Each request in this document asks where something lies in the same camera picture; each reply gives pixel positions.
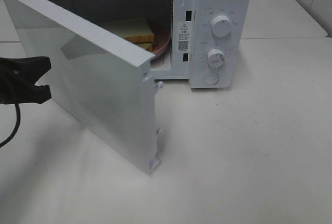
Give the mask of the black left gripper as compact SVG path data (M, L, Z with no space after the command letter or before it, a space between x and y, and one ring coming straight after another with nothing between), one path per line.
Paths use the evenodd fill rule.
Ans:
M42 104L51 99L49 85L16 84L17 77L36 84L50 69L49 57L1 58L1 104Z

